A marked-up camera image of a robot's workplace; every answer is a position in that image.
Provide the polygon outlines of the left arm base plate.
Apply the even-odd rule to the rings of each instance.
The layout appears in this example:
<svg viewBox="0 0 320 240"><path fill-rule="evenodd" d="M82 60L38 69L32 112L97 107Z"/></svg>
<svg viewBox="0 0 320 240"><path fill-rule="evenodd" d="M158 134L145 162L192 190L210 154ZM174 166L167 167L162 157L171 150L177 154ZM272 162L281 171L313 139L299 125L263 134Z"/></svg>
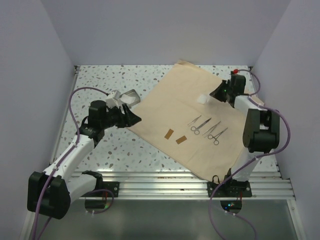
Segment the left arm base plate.
<svg viewBox="0 0 320 240"><path fill-rule="evenodd" d="M104 181L102 183L101 189L109 190L113 193L114 197L117 198L119 196L119 190L120 190L120 183L118 181ZM87 192L83 195L83 197L98 197L98 198L105 198L105 197L111 197L111 194L109 192Z"/></svg>

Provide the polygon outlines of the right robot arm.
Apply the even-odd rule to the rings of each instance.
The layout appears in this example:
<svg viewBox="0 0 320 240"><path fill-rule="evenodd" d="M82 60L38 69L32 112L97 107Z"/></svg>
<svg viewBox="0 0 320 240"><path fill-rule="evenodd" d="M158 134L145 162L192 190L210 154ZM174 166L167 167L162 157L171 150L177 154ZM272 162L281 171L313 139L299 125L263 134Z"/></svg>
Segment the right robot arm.
<svg viewBox="0 0 320 240"><path fill-rule="evenodd" d="M276 149L280 142L280 117L272 110L264 108L245 93L246 77L233 70L229 80L222 83L209 95L228 103L245 116L242 134L244 149L235 164L229 169L221 188L227 196L235 196L245 184L258 161Z"/></svg>

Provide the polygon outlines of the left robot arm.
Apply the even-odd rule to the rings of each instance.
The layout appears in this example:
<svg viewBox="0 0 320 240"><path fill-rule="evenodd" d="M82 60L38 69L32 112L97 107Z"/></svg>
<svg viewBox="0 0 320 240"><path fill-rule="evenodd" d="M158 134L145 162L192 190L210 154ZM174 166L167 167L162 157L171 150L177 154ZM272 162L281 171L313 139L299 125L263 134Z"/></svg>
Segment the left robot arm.
<svg viewBox="0 0 320 240"><path fill-rule="evenodd" d="M112 108L102 100L92 101L88 116L82 122L75 138L63 154L42 172L33 172L28 179L27 210L36 214L62 219L71 203L91 194L99 196L114 193L105 187L100 173L85 170L80 177L71 176L82 162L103 139L105 130L112 127L128 128L141 122L127 104Z"/></svg>

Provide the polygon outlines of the white gauze pad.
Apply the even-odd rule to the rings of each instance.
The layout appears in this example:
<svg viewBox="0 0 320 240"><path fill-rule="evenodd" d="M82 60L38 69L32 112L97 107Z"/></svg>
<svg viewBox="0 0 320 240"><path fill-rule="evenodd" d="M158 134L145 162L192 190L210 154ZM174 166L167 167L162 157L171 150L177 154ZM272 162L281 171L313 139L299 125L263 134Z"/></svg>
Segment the white gauze pad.
<svg viewBox="0 0 320 240"><path fill-rule="evenodd" d="M202 105L206 105L206 104L209 102L209 100L210 100L210 97L209 97L208 95L206 95L206 94L201 94L201 95L197 98L196 102L199 103L199 104L202 104Z"/></svg>
<svg viewBox="0 0 320 240"><path fill-rule="evenodd" d="M121 100L123 103L125 103L125 104L127 104L127 105L130 105L130 104L132 104L132 103L135 102L136 98L135 98L134 96L129 96L129 95L127 95L127 94L123 94L123 95L121 96L120 100Z"/></svg>

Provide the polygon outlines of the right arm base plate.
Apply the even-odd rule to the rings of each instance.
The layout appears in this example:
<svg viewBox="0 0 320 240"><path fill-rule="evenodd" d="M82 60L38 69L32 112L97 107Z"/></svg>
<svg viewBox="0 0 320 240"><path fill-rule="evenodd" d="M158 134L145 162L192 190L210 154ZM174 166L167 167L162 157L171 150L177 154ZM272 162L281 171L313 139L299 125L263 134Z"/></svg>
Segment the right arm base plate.
<svg viewBox="0 0 320 240"><path fill-rule="evenodd" d="M214 183L213 181L208 181L207 185L207 194L208 197L211 197L212 193L218 187L220 183L220 179L217 175L212 177L218 180L218 183ZM221 187L219 187L216 192L213 194L214 198L237 198L237 197L252 197L252 190L249 181L237 181L231 178L226 183L224 183Z"/></svg>

